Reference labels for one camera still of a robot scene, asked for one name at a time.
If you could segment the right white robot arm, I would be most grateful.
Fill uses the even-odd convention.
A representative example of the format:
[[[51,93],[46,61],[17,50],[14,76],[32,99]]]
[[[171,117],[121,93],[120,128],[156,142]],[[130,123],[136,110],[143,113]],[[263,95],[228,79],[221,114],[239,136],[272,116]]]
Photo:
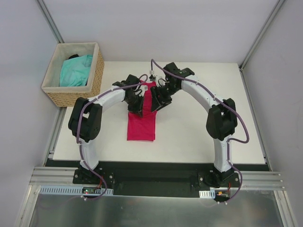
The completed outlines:
[[[164,77],[156,76],[150,70],[150,80],[156,85],[151,87],[151,111],[159,111],[172,102],[172,95],[183,90],[190,94],[207,112],[206,130],[214,140],[213,171],[203,177],[204,184],[219,188],[230,181],[234,170],[229,163],[228,139],[237,127],[234,114],[235,102],[229,98],[216,100],[215,95],[206,87],[199,85],[195,73],[189,69],[179,69],[175,63],[167,64],[162,71]]]

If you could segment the pink t shirt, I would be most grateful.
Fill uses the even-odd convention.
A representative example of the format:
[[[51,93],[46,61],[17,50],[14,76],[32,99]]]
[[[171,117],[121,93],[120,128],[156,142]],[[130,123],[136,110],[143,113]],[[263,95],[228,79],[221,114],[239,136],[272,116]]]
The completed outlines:
[[[156,138],[156,114],[151,111],[152,94],[151,87],[156,86],[155,82],[144,83],[147,91],[144,94],[143,116],[139,117],[133,113],[128,113],[127,140],[128,141],[154,141]]]

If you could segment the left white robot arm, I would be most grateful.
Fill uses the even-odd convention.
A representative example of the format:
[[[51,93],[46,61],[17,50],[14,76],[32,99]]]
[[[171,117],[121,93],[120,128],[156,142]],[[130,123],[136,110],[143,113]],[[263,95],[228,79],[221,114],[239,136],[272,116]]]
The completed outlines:
[[[144,95],[148,87],[134,75],[126,80],[117,81],[103,92],[91,98],[77,98],[68,128],[76,138],[80,150],[80,166],[84,171],[84,179],[95,184],[103,177],[98,171],[98,159],[94,140],[100,133],[103,112],[114,105],[126,102],[128,111],[142,117]]]

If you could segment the wicker basket with liner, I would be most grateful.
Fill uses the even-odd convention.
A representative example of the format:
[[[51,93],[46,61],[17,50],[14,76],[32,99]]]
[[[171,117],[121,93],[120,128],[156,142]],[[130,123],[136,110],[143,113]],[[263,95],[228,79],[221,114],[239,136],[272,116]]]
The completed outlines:
[[[87,84],[81,87],[61,87],[59,84],[63,62],[75,54],[93,55]],[[78,97],[90,98],[100,93],[104,67],[100,47],[96,42],[57,44],[42,83],[42,90],[57,107],[74,106]]]

